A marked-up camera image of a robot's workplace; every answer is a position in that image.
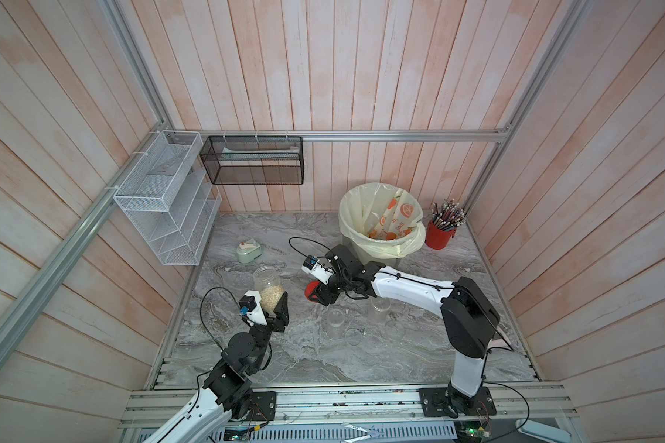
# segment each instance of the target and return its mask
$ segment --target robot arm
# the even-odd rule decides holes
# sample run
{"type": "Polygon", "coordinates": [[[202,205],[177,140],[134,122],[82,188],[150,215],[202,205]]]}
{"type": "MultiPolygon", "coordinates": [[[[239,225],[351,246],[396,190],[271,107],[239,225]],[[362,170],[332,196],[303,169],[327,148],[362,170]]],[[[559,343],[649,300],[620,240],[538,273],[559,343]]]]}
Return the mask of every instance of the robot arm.
{"type": "Polygon", "coordinates": [[[249,332],[239,332],[229,340],[221,352],[222,358],[198,392],[145,443],[203,442],[232,418],[241,419],[249,412],[253,391],[247,375],[256,374],[268,366],[268,362],[264,364],[264,357],[271,334],[284,332],[289,324],[288,294],[284,293],[276,305],[275,317],[264,314],[257,291],[248,291],[241,297],[239,307],[242,320],[249,325],[249,332]]]}
{"type": "Polygon", "coordinates": [[[327,306],[335,303],[340,293],[354,291],[362,295],[359,298],[394,298],[441,317],[455,349],[448,389],[453,411],[449,415],[456,418],[458,412],[474,411],[487,346],[500,321],[475,281],[466,277],[455,282],[425,279],[375,261],[363,266],[342,245],[333,247],[324,258],[307,257],[303,271],[319,280],[306,288],[306,297],[316,303],[327,306]]]}

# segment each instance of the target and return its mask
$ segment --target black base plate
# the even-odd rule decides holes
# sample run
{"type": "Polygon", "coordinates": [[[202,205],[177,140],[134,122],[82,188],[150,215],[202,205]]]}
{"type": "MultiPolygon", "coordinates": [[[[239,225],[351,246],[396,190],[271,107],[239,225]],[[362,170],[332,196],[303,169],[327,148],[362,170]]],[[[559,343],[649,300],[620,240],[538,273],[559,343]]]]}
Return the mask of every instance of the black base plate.
{"type": "MultiPolygon", "coordinates": [[[[448,400],[446,399],[446,392],[446,388],[419,389],[421,408],[423,409],[424,417],[448,417],[448,400]]],[[[466,415],[485,416],[485,408],[488,408],[488,415],[497,414],[495,403],[488,401],[488,398],[492,398],[490,396],[490,390],[486,386],[481,386],[478,390],[478,394],[474,397],[473,407],[466,415]]]]}
{"type": "Polygon", "coordinates": [[[276,392],[254,392],[249,407],[254,410],[255,422],[272,422],[276,416],[276,392]]]}

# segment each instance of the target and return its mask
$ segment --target white wire shelf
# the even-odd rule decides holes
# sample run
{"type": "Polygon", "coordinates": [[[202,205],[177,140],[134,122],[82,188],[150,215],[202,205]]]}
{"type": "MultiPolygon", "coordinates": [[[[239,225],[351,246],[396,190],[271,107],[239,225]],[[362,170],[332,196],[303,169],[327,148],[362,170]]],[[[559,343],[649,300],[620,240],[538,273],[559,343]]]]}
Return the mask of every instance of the white wire shelf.
{"type": "Polygon", "coordinates": [[[204,245],[207,243],[209,233],[212,231],[214,217],[219,211],[219,205],[222,203],[222,197],[209,199],[204,202],[202,212],[191,233],[187,244],[176,249],[168,251],[158,256],[162,264],[199,264],[204,251],[204,245]]]}
{"type": "Polygon", "coordinates": [[[116,190],[118,206],[168,211],[202,145],[199,133],[162,131],[116,190]]]}
{"type": "Polygon", "coordinates": [[[190,170],[202,146],[198,133],[166,131],[119,188],[114,199],[162,264],[197,265],[221,196],[208,199],[206,170],[190,170]]]}

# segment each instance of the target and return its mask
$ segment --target clear plastic cup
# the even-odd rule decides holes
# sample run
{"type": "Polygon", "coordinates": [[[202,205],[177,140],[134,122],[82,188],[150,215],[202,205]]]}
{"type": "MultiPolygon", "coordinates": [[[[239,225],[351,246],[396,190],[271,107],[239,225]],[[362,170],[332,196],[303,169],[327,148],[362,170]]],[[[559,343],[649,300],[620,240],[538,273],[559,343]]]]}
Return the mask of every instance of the clear plastic cup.
{"type": "Polygon", "coordinates": [[[384,325],[384,334],[392,341],[401,340],[406,332],[404,325],[396,320],[390,320],[384,325]]]}
{"type": "Polygon", "coordinates": [[[367,308],[367,320],[370,323],[382,324],[389,313],[391,300],[382,297],[370,297],[369,307],[367,308]]]}
{"type": "Polygon", "coordinates": [[[325,332],[332,339],[345,336],[345,314],[340,309],[330,309],[325,314],[325,332]]]}
{"type": "Polygon", "coordinates": [[[350,346],[357,346],[358,344],[362,343],[362,332],[355,328],[348,329],[345,332],[345,341],[350,346]]]}

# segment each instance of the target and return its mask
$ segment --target trash can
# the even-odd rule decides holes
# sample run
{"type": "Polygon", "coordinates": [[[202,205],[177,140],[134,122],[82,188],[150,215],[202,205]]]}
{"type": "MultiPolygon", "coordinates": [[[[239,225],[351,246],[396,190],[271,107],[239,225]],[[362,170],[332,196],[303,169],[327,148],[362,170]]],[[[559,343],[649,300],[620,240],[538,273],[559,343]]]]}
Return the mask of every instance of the trash can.
{"type": "Polygon", "coordinates": [[[339,215],[340,232],[363,264],[395,266],[401,257],[418,251],[426,238],[421,205],[390,184],[365,183],[349,190],[340,201],[339,215]]]}

